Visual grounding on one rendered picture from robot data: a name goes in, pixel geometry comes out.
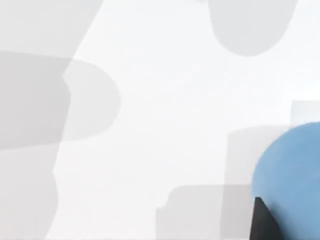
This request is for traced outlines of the light blue round object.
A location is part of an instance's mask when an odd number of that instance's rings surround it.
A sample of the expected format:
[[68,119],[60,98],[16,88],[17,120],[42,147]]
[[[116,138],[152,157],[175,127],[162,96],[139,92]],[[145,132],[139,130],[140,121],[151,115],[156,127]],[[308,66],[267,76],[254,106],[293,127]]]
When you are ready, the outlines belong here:
[[320,122],[294,127],[259,158],[251,182],[285,240],[320,240]]

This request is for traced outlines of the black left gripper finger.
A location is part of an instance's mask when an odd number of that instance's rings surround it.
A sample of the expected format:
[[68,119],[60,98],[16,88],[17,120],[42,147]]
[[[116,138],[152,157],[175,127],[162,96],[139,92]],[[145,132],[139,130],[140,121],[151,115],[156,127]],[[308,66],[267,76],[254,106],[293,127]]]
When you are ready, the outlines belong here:
[[255,197],[249,240],[284,240],[280,227],[260,197]]

